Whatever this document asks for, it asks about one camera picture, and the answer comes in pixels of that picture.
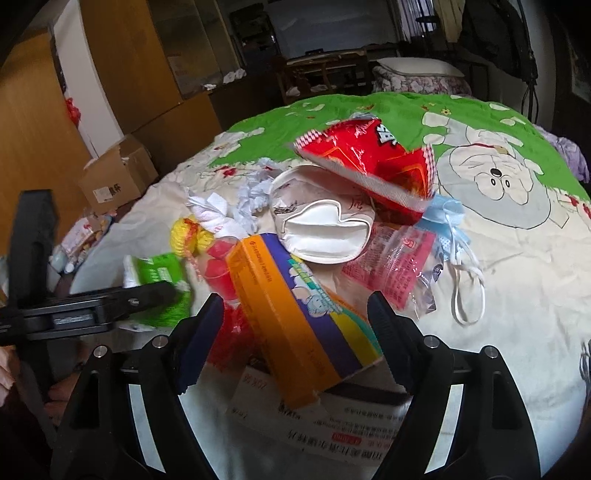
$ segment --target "white wall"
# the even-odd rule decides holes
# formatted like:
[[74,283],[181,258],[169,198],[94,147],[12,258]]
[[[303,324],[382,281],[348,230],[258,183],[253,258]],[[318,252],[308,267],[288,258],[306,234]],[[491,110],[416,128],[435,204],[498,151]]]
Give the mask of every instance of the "white wall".
[[69,95],[80,109],[80,132],[92,144],[93,155],[102,155],[123,138],[92,61],[79,0],[69,0],[54,27],[57,54]]

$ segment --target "purple cloth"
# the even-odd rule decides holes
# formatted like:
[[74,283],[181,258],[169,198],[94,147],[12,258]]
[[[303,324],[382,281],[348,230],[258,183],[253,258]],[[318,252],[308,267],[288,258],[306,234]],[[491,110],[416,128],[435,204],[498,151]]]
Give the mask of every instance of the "purple cloth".
[[565,137],[557,137],[538,125],[535,125],[535,127],[542,137],[544,137],[564,159],[569,166],[570,171],[575,177],[577,177],[577,180],[588,183],[589,168],[587,166],[587,160],[585,160],[579,146],[572,140]]

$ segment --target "human hand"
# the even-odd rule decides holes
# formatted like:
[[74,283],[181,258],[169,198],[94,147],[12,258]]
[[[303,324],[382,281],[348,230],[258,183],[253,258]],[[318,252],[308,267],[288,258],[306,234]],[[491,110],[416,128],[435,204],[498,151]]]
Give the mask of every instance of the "human hand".
[[21,372],[21,364],[14,346],[0,346],[0,407]]
[[61,423],[79,377],[79,372],[72,373],[69,377],[53,385],[47,393],[51,402],[45,404],[45,411],[56,427],[59,427]]

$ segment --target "wooden cabinet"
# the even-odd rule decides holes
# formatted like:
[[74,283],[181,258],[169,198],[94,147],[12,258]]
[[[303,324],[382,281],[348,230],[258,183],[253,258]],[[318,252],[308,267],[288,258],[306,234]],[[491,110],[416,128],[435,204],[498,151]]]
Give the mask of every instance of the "wooden cabinet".
[[182,102],[146,0],[82,0],[80,11],[96,72],[124,134]]
[[273,72],[247,75],[209,92],[209,99],[222,130],[245,118],[250,118],[283,106],[281,91]]
[[88,206],[77,179],[89,160],[61,93],[49,34],[15,45],[0,70],[0,254],[22,190],[53,190],[62,239]]
[[134,132],[161,175],[207,147],[221,128],[209,96],[198,93]]
[[[211,143],[222,130],[201,84],[227,73],[207,33],[229,43],[220,25],[204,26],[195,0],[80,0],[80,10],[115,118],[148,147],[158,172]],[[238,68],[224,52],[224,68]]]

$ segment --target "green bedspread pattern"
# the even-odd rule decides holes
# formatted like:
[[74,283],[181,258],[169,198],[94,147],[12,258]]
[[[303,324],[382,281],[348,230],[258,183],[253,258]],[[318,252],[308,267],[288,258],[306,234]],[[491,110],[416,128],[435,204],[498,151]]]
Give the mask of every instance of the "green bedspread pattern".
[[[331,122],[348,119],[354,112],[371,112],[381,118],[408,150],[422,146],[428,134],[446,134],[446,127],[423,124],[427,112],[438,118],[459,121],[473,129],[510,135],[522,142],[522,146],[515,145],[515,149],[540,166],[544,173],[538,176],[541,184],[589,199],[558,152],[520,113],[495,102],[449,95],[380,92],[365,97],[325,95],[301,100],[234,125],[230,132],[249,132],[260,127],[264,127],[265,132],[245,138],[239,149],[227,157],[218,158],[212,165],[248,163],[261,157],[275,161],[294,158],[289,145],[298,136],[311,129],[324,130]],[[448,145],[434,145],[437,158],[447,149]]]

